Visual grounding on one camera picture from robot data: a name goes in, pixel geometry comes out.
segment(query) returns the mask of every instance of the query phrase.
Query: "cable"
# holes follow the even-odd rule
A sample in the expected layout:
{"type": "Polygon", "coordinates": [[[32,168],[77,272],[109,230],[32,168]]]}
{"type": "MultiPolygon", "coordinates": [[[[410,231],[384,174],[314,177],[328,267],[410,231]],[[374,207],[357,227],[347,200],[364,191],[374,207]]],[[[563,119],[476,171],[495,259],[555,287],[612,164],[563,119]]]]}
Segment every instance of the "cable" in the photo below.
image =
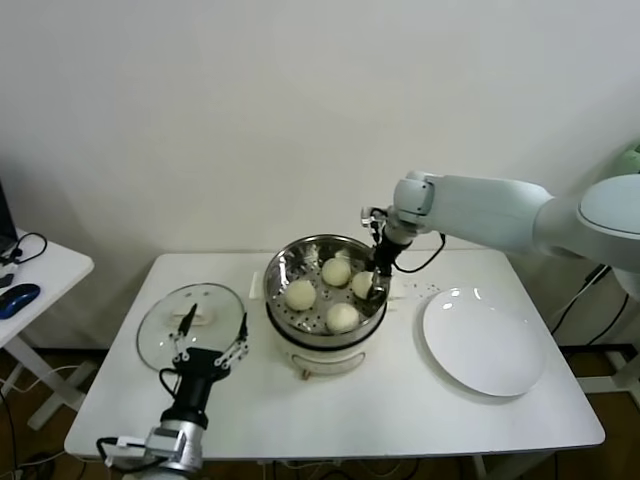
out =
{"type": "Polygon", "coordinates": [[[43,460],[39,460],[39,461],[37,461],[37,462],[21,463],[21,464],[19,465],[19,467],[20,467],[20,468],[22,468],[22,467],[31,467],[31,466],[34,466],[34,465],[41,465],[41,464],[43,464],[43,463],[50,462],[51,460],[55,460],[56,458],[61,457],[61,456],[62,456],[62,455],[64,455],[65,453],[66,453],[66,452],[63,450],[62,452],[58,452],[58,453],[56,453],[55,455],[51,455],[50,457],[45,458],[45,459],[43,459],[43,460]]]}
{"type": "Polygon", "coordinates": [[[611,271],[611,267],[607,267],[606,265],[598,265],[594,270],[591,271],[589,275],[587,275],[587,277],[585,278],[584,284],[582,285],[582,288],[578,290],[578,293],[576,293],[574,297],[571,300],[569,300],[569,303],[567,303],[564,307],[555,311],[553,315],[551,315],[551,319],[553,320],[558,314],[562,313],[562,316],[560,317],[560,321],[551,330],[551,335],[555,335],[558,329],[562,326],[565,318],[567,317],[567,314],[569,313],[571,308],[575,305],[575,303],[578,301],[578,298],[580,298],[580,296],[584,292],[586,292],[592,285],[595,285],[600,280],[602,280],[610,271],[611,271]]]}
{"type": "Polygon", "coordinates": [[[40,233],[37,233],[37,232],[25,233],[23,236],[20,237],[20,239],[18,240],[18,243],[16,243],[16,246],[13,247],[13,250],[9,254],[9,258],[13,258],[14,262],[17,265],[22,265],[23,263],[27,263],[27,262],[33,260],[34,258],[38,258],[40,255],[42,255],[47,250],[48,246],[49,246],[49,242],[47,240],[47,237],[45,237],[44,235],[42,235],[40,233]],[[22,241],[25,238],[29,238],[29,237],[38,237],[39,239],[41,239],[43,241],[42,249],[38,253],[36,253],[34,255],[31,255],[30,257],[27,257],[27,258],[25,258],[23,260],[19,260],[19,257],[22,256],[22,249],[20,248],[20,244],[22,243],[22,241]]]}
{"type": "Polygon", "coordinates": [[[411,470],[411,473],[406,477],[404,477],[402,480],[411,480],[416,475],[416,473],[418,473],[418,468],[420,468],[421,461],[422,461],[421,458],[417,458],[416,464],[413,466],[413,470],[411,470]]]}
{"type": "Polygon", "coordinates": [[[80,470],[80,474],[76,477],[76,480],[81,480],[82,477],[84,477],[84,472],[87,469],[87,464],[83,463],[82,464],[82,469],[80,470]]]}
{"type": "Polygon", "coordinates": [[[9,427],[11,428],[11,450],[13,452],[13,472],[18,470],[18,445],[16,443],[16,429],[13,426],[13,417],[11,416],[11,410],[9,409],[9,404],[7,403],[7,399],[0,390],[0,397],[2,398],[2,402],[4,403],[4,408],[7,410],[7,416],[9,417],[9,427]]]}
{"type": "Polygon", "coordinates": [[[329,478],[332,475],[340,475],[342,478],[344,478],[346,480],[354,480],[354,478],[351,475],[349,475],[346,472],[343,472],[342,470],[338,470],[338,469],[329,470],[327,473],[325,473],[323,476],[321,476],[319,478],[319,480],[326,480],[327,478],[329,478]]]}
{"type": "Polygon", "coordinates": [[[464,480],[464,464],[462,463],[462,458],[456,457],[456,463],[458,464],[458,478],[464,480]]]}
{"type": "Polygon", "coordinates": [[[400,461],[398,462],[398,464],[397,464],[395,467],[393,467],[391,470],[389,470],[388,472],[385,472],[385,473],[376,473],[376,472],[374,472],[373,470],[371,470],[369,467],[367,467],[367,465],[366,465],[362,460],[360,460],[360,461],[359,461],[359,463],[360,463],[360,466],[362,467],[362,469],[363,469],[365,472],[367,472],[369,475],[372,475],[372,476],[377,477],[377,478],[386,478],[386,477],[390,477],[391,475],[393,475],[394,473],[396,473],[396,472],[398,471],[398,469],[402,466],[402,460],[400,460],[400,461]]]}
{"type": "Polygon", "coordinates": [[[63,455],[64,452],[51,454],[50,452],[38,452],[30,456],[26,462],[21,463],[19,468],[23,474],[23,479],[30,479],[35,476],[36,480],[51,480],[56,471],[55,459],[63,455]]]}
{"type": "Polygon", "coordinates": [[[33,387],[35,387],[37,384],[39,384],[40,382],[42,382],[42,380],[44,380],[47,376],[51,375],[52,373],[55,372],[59,372],[60,370],[68,370],[70,368],[78,368],[80,365],[65,365],[64,367],[59,367],[59,368],[54,368],[53,370],[45,373],[42,378],[37,379],[35,382],[33,382],[29,388],[27,388],[26,390],[22,390],[21,388],[16,387],[15,385],[9,384],[7,383],[7,380],[4,380],[2,378],[0,378],[0,383],[2,384],[6,384],[9,388],[12,388],[13,390],[20,392],[20,393],[27,393],[29,391],[31,391],[31,389],[33,387]]]}
{"type": "Polygon", "coordinates": [[[175,388],[170,388],[167,382],[165,382],[164,380],[165,373],[173,373],[174,375],[178,375],[178,371],[174,370],[173,368],[162,368],[158,372],[158,378],[160,379],[160,383],[162,384],[162,387],[169,393],[169,395],[171,395],[171,398],[175,399],[176,398],[175,388]]]}
{"type": "Polygon", "coordinates": [[[413,269],[404,269],[402,267],[399,267],[396,261],[394,260],[393,266],[396,267],[398,271],[402,273],[417,273],[420,270],[426,268],[431,262],[433,262],[436,259],[438,255],[440,255],[440,252],[442,252],[442,250],[444,250],[444,247],[446,247],[447,245],[447,236],[444,233],[440,233],[439,235],[440,235],[440,242],[441,242],[440,247],[438,248],[438,250],[435,251],[433,255],[431,255],[431,257],[429,257],[429,260],[424,262],[422,265],[413,269]]]}
{"type": "Polygon", "coordinates": [[[611,322],[609,323],[609,325],[606,326],[606,328],[600,332],[598,335],[596,335],[595,337],[593,337],[588,343],[587,346],[589,345],[593,345],[594,343],[596,343],[598,340],[600,340],[602,337],[604,337],[609,330],[611,330],[613,328],[613,326],[616,324],[616,322],[620,319],[620,317],[622,316],[622,312],[624,312],[624,309],[627,306],[627,303],[629,302],[629,294],[626,294],[624,296],[624,301],[622,302],[622,305],[620,306],[620,309],[618,310],[618,313],[616,313],[616,316],[613,317],[613,320],[611,320],[611,322]]]}
{"type": "MultiPolygon", "coordinates": [[[[422,459],[417,458],[416,459],[416,463],[414,464],[413,468],[411,469],[411,472],[409,473],[409,475],[407,475],[406,477],[402,478],[401,480],[411,480],[411,479],[413,479],[415,477],[416,473],[418,473],[418,468],[420,468],[420,462],[421,461],[422,461],[422,459]]],[[[398,466],[395,467],[395,469],[397,469],[401,464],[402,464],[402,461],[400,462],[400,464],[398,464],[398,466]]],[[[340,475],[345,480],[354,480],[354,478],[351,477],[351,475],[349,475],[348,473],[346,473],[346,472],[344,472],[342,470],[338,470],[338,469],[333,469],[333,470],[328,471],[323,476],[321,476],[318,480],[326,480],[328,477],[330,477],[332,475],[340,475]]]]}
{"type": "Polygon", "coordinates": [[[333,462],[313,462],[313,463],[305,463],[304,465],[289,465],[289,462],[286,460],[281,461],[285,467],[290,468],[291,470],[301,470],[307,467],[315,467],[317,465],[333,465],[333,462]]]}
{"type": "Polygon", "coordinates": [[[555,335],[556,332],[558,331],[558,329],[562,326],[562,324],[564,323],[564,319],[567,318],[567,315],[569,314],[569,312],[571,311],[571,309],[573,308],[573,306],[575,305],[575,303],[577,301],[578,301],[578,299],[574,298],[573,300],[571,300],[571,303],[569,303],[569,305],[567,305],[567,308],[565,309],[565,311],[562,313],[562,316],[560,317],[560,321],[551,330],[551,335],[552,336],[555,335]]]}

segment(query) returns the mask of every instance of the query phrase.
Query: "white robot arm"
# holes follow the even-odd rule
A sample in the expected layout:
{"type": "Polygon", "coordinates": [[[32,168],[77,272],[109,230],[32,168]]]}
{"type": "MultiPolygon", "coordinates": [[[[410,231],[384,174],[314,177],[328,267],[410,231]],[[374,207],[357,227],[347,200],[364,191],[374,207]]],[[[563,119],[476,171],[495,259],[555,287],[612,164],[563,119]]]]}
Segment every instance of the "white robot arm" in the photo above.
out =
{"type": "Polygon", "coordinates": [[[363,225],[381,231],[374,288],[413,239],[438,231],[505,252],[585,257],[613,268],[640,300],[640,175],[609,178],[580,195],[554,198],[515,180],[410,172],[386,211],[363,209],[363,225]]]}

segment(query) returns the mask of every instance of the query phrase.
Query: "black cable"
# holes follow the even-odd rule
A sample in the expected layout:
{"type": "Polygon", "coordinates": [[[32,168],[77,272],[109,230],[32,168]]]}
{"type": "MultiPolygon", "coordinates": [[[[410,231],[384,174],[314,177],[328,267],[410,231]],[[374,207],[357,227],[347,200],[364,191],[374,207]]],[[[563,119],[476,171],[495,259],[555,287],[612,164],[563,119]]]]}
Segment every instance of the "black cable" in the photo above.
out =
{"type": "Polygon", "coordinates": [[[456,463],[458,464],[458,478],[464,480],[464,465],[462,464],[462,459],[456,457],[456,463]]]}
{"type": "Polygon", "coordinates": [[[173,373],[174,375],[178,374],[177,370],[174,370],[173,368],[162,368],[160,369],[160,371],[158,372],[158,378],[160,379],[160,383],[162,384],[162,386],[164,387],[164,389],[169,392],[169,395],[171,395],[171,398],[176,398],[176,394],[174,392],[173,388],[170,388],[169,385],[167,384],[167,382],[165,382],[164,380],[164,374],[165,373],[173,373]]]}
{"type": "Polygon", "coordinates": [[[413,466],[413,470],[411,470],[411,473],[404,477],[402,480],[411,480],[416,475],[416,473],[418,473],[418,468],[420,468],[421,461],[421,458],[416,458],[416,464],[413,466]]]}
{"type": "Polygon", "coordinates": [[[82,462],[82,470],[80,470],[80,475],[76,477],[76,480],[81,480],[84,477],[84,472],[87,469],[87,462],[82,462]]]}
{"type": "Polygon", "coordinates": [[[338,469],[329,470],[327,473],[325,473],[323,476],[321,476],[318,480],[326,480],[327,478],[331,477],[332,475],[340,475],[342,478],[344,478],[346,480],[354,480],[354,478],[351,475],[349,475],[346,472],[343,472],[342,470],[338,470],[338,469]]]}
{"type": "MultiPolygon", "coordinates": [[[[117,437],[102,437],[96,440],[96,448],[98,449],[98,453],[100,454],[100,458],[102,458],[103,462],[107,461],[107,453],[104,451],[104,445],[117,445],[117,444],[118,444],[117,437]]],[[[127,446],[144,448],[144,445],[138,445],[138,444],[128,444],[127,446]]],[[[122,474],[139,473],[139,472],[144,472],[146,470],[149,470],[153,467],[157,467],[162,462],[166,462],[166,461],[167,461],[166,458],[157,458],[152,462],[146,463],[144,465],[138,465],[137,467],[122,468],[122,467],[118,467],[115,464],[111,464],[110,468],[122,474]]]]}
{"type": "Polygon", "coordinates": [[[22,265],[23,263],[27,263],[27,262],[33,260],[34,258],[38,258],[40,255],[42,255],[47,250],[48,246],[49,246],[49,241],[47,240],[47,237],[45,237],[44,235],[42,235],[40,233],[37,233],[37,232],[25,233],[23,236],[20,237],[20,239],[18,240],[18,243],[16,243],[16,246],[13,247],[13,250],[9,254],[9,258],[13,258],[14,262],[17,265],[22,265]],[[20,244],[22,243],[22,241],[25,238],[32,237],[32,236],[33,237],[38,237],[39,239],[41,239],[43,241],[42,250],[40,250],[38,253],[35,253],[35,254],[31,255],[30,257],[27,257],[25,259],[19,260],[19,257],[22,256],[22,249],[20,248],[20,244]]]}
{"type": "Polygon", "coordinates": [[[13,451],[13,471],[18,471],[18,445],[16,443],[16,429],[13,426],[13,417],[11,416],[11,410],[9,410],[9,404],[7,403],[7,399],[0,390],[0,397],[2,398],[2,402],[4,403],[4,408],[7,409],[7,416],[9,417],[9,427],[11,428],[11,449],[13,451]]]}
{"type": "MultiPolygon", "coordinates": [[[[402,478],[401,480],[411,480],[411,479],[413,479],[413,477],[415,477],[416,473],[418,473],[418,468],[420,467],[420,462],[421,461],[422,461],[422,459],[416,458],[416,463],[413,466],[413,468],[411,469],[411,473],[409,473],[409,475],[407,475],[406,477],[402,478]]],[[[340,475],[345,480],[354,480],[354,478],[351,475],[349,475],[347,472],[344,472],[343,470],[338,470],[338,469],[333,469],[333,470],[328,471],[323,476],[321,476],[318,480],[326,480],[327,478],[329,478],[332,475],[340,475]]]]}
{"type": "Polygon", "coordinates": [[[624,296],[624,301],[622,302],[622,305],[620,306],[620,309],[618,310],[618,313],[616,313],[616,316],[613,317],[613,320],[611,320],[611,322],[609,323],[609,325],[607,325],[607,327],[600,332],[598,335],[596,335],[595,337],[593,337],[588,343],[587,346],[589,345],[593,345],[594,343],[596,343],[598,340],[600,340],[602,337],[604,337],[609,330],[611,330],[613,328],[613,326],[616,324],[616,322],[620,319],[620,317],[622,316],[622,312],[624,312],[624,309],[627,306],[627,303],[629,302],[629,294],[626,294],[624,296]]]}
{"type": "Polygon", "coordinates": [[[558,329],[562,326],[562,324],[564,323],[564,319],[567,318],[567,315],[569,314],[569,312],[571,311],[571,309],[573,308],[573,306],[575,305],[575,303],[578,301],[579,298],[580,297],[574,298],[573,300],[571,300],[571,303],[569,305],[567,305],[567,308],[565,308],[564,312],[562,312],[562,316],[560,317],[560,321],[551,330],[551,336],[555,335],[556,332],[558,331],[558,329]]]}
{"type": "Polygon", "coordinates": [[[22,478],[24,480],[30,478],[35,478],[36,480],[52,480],[56,471],[56,458],[63,452],[64,450],[56,453],[38,452],[31,455],[18,465],[18,468],[23,472],[22,478]]]}
{"type": "MultiPolygon", "coordinates": [[[[584,290],[585,287],[587,285],[591,284],[592,281],[593,281],[593,284],[591,286],[593,286],[593,285],[597,284],[598,282],[600,282],[604,277],[606,277],[609,274],[610,271],[611,271],[611,267],[608,267],[607,265],[598,265],[596,268],[594,268],[591,271],[591,273],[589,273],[589,275],[587,275],[585,277],[584,282],[582,283],[582,287],[580,287],[580,289],[576,292],[576,294],[579,294],[582,290],[584,290]]],[[[578,299],[581,296],[582,295],[578,295],[576,298],[571,300],[571,303],[569,303],[569,305],[566,306],[566,308],[564,309],[564,312],[562,312],[562,316],[560,317],[560,321],[551,330],[551,335],[552,336],[555,335],[556,332],[558,331],[558,329],[562,326],[562,324],[564,323],[565,318],[567,318],[567,315],[569,314],[569,312],[571,311],[571,309],[573,308],[573,306],[575,305],[575,303],[578,301],[578,299]]]]}
{"type": "Polygon", "coordinates": [[[442,242],[442,243],[440,244],[440,247],[438,248],[438,250],[436,250],[435,253],[433,255],[431,255],[431,257],[429,257],[429,260],[424,262],[418,268],[404,269],[402,267],[399,267],[395,260],[393,261],[393,266],[396,267],[398,269],[398,271],[402,272],[402,273],[416,273],[416,272],[419,272],[423,268],[426,268],[431,262],[433,262],[435,260],[435,258],[438,255],[440,255],[440,252],[442,252],[442,250],[444,250],[444,247],[447,246],[447,236],[444,233],[440,234],[440,242],[442,242]]]}

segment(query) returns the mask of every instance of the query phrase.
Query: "power cord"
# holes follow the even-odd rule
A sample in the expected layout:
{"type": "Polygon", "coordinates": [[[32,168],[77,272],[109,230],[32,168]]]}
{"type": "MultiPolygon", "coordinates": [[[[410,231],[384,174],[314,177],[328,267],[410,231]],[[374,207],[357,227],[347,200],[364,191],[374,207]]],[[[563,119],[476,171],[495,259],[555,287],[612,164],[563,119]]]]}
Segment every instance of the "power cord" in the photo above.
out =
{"type": "Polygon", "coordinates": [[[9,285],[11,285],[13,283],[13,279],[16,276],[16,272],[18,271],[18,267],[23,263],[27,263],[28,261],[33,260],[34,258],[38,258],[40,255],[42,255],[45,252],[48,245],[49,245],[49,242],[47,241],[46,237],[36,232],[25,233],[22,237],[20,237],[20,239],[16,243],[16,246],[13,247],[13,249],[11,249],[11,252],[7,257],[0,256],[0,266],[2,266],[2,277],[0,277],[0,288],[8,287],[9,285]],[[29,237],[38,237],[42,239],[43,241],[42,249],[38,253],[21,260],[20,257],[22,256],[23,251],[20,248],[20,245],[22,244],[25,238],[29,238],[29,237]]]}
{"type": "Polygon", "coordinates": [[[13,247],[13,250],[9,254],[9,258],[15,259],[14,263],[16,263],[18,265],[22,265],[23,263],[30,262],[34,258],[38,258],[39,256],[41,256],[47,250],[48,246],[49,246],[49,241],[47,240],[47,237],[45,237],[41,233],[38,233],[38,232],[25,233],[23,236],[20,237],[20,239],[18,240],[18,243],[16,243],[16,246],[13,247]],[[25,238],[29,238],[29,237],[37,237],[40,240],[42,240],[42,242],[43,242],[42,249],[38,253],[33,254],[30,257],[27,257],[27,258],[24,258],[24,259],[20,260],[20,257],[22,256],[22,253],[23,253],[22,249],[20,248],[20,245],[22,244],[22,242],[24,241],[25,238]]]}
{"type": "Polygon", "coordinates": [[[31,389],[33,389],[33,387],[35,387],[37,384],[39,384],[40,382],[42,382],[42,380],[44,380],[48,375],[51,375],[52,373],[56,373],[59,372],[60,370],[68,370],[70,368],[78,368],[80,365],[65,365],[64,367],[58,367],[58,368],[54,368],[53,370],[48,371],[47,373],[45,373],[41,378],[37,379],[35,382],[33,382],[27,389],[22,390],[21,388],[16,387],[15,385],[11,385],[7,383],[7,380],[4,380],[2,378],[0,378],[0,384],[7,384],[9,388],[15,390],[16,392],[20,392],[20,393],[27,393],[29,391],[31,391],[31,389]]]}
{"type": "Polygon", "coordinates": [[[444,247],[446,247],[446,245],[447,245],[447,236],[446,236],[444,233],[440,233],[439,235],[440,235],[440,242],[441,242],[440,247],[439,247],[439,248],[438,248],[438,250],[436,250],[436,251],[434,252],[434,254],[433,254],[433,255],[431,255],[431,257],[429,257],[429,259],[428,259],[426,262],[424,262],[422,265],[420,265],[420,266],[419,266],[419,267],[417,267],[417,268],[413,268],[413,269],[404,269],[404,268],[402,268],[402,267],[398,266],[398,264],[397,264],[397,263],[396,263],[396,261],[394,260],[394,261],[393,261],[393,266],[394,266],[394,267],[396,267],[396,269],[398,269],[398,271],[399,271],[399,272],[402,272],[402,273],[417,273],[417,272],[419,272],[420,270],[422,270],[422,269],[426,268],[426,267],[427,267],[431,262],[433,262],[433,261],[436,259],[436,257],[437,257],[438,255],[440,255],[440,253],[442,252],[442,250],[444,250],[444,247]]]}
{"type": "Polygon", "coordinates": [[[622,305],[620,306],[620,309],[618,310],[618,313],[616,313],[616,316],[613,317],[613,320],[611,320],[609,325],[607,325],[605,327],[605,329],[602,330],[602,332],[600,332],[598,335],[596,335],[591,340],[589,340],[589,343],[587,343],[587,346],[588,345],[593,345],[594,343],[596,343],[598,340],[600,340],[602,337],[604,337],[609,332],[609,330],[611,330],[613,328],[613,326],[618,322],[618,320],[622,316],[622,312],[624,312],[624,309],[626,308],[628,302],[629,302],[629,294],[626,294],[624,296],[624,301],[622,302],[622,305]]]}
{"type": "Polygon", "coordinates": [[[9,417],[9,427],[11,428],[11,451],[13,453],[13,472],[18,471],[18,445],[16,443],[16,429],[13,426],[13,417],[11,416],[11,410],[9,409],[9,404],[7,403],[7,399],[0,390],[0,398],[2,398],[2,403],[4,404],[4,408],[7,410],[7,416],[9,417]]]}
{"type": "Polygon", "coordinates": [[[589,273],[589,275],[587,275],[585,277],[584,283],[582,284],[582,287],[580,288],[580,290],[578,290],[578,293],[576,293],[574,295],[574,297],[569,301],[569,303],[567,305],[562,307],[560,310],[557,310],[551,316],[551,318],[554,318],[556,315],[558,315],[559,313],[562,312],[562,316],[560,317],[560,321],[551,330],[551,335],[555,335],[556,332],[560,329],[560,327],[564,323],[565,319],[567,318],[567,315],[569,314],[569,312],[571,311],[571,309],[573,308],[575,303],[578,301],[578,299],[582,296],[582,294],[584,292],[586,292],[592,285],[597,284],[604,277],[606,277],[609,274],[610,271],[611,271],[611,267],[608,267],[606,265],[598,265],[596,268],[594,268],[591,271],[591,273],[589,273]]]}
{"type": "MultiPolygon", "coordinates": [[[[415,475],[416,475],[416,473],[418,473],[418,469],[420,468],[421,461],[422,461],[422,459],[417,458],[416,459],[416,463],[414,464],[413,468],[411,469],[411,472],[406,477],[403,477],[401,480],[413,480],[415,475]]],[[[333,470],[329,470],[327,473],[325,473],[323,476],[321,476],[318,480],[326,480],[327,478],[331,477],[332,475],[340,475],[345,480],[354,480],[354,478],[351,475],[349,475],[345,471],[339,470],[337,468],[333,469],[333,470]]]]}
{"type": "Polygon", "coordinates": [[[376,477],[376,478],[386,478],[386,477],[390,477],[391,475],[393,475],[394,473],[396,473],[398,471],[398,469],[402,466],[402,460],[400,460],[398,462],[398,464],[393,467],[391,470],[389,470],[388,472],[385,473],[377,473],[374,472],[373,470],[371,470],[369,467],[367,467],[367,464],[364,463],[362,460],[360,460],[360,466],[362,467],[362,469],[364,471],[366,471],[369,475],[376,477]]]}
{"type": "Polygon", "coordinates": [[[84,477],[84,472],[87,470],[87,464],[82,464],[82,469],[80,470],[80,474],[76,477],[76,480],[81,480],[84,477]]]}

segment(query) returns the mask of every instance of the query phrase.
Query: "computer mouse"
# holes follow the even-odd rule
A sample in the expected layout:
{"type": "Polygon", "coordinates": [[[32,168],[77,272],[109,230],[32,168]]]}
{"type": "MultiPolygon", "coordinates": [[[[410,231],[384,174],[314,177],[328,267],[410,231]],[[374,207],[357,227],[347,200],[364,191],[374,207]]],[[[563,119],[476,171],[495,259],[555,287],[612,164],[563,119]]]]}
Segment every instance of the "computer mouse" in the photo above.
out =
{"type": "Polygon", "coordinates": [[[33,283],[22,283],[10,288],[0,295],[0,320],[13,317],[38,295],[40,287],[33,283]]]}

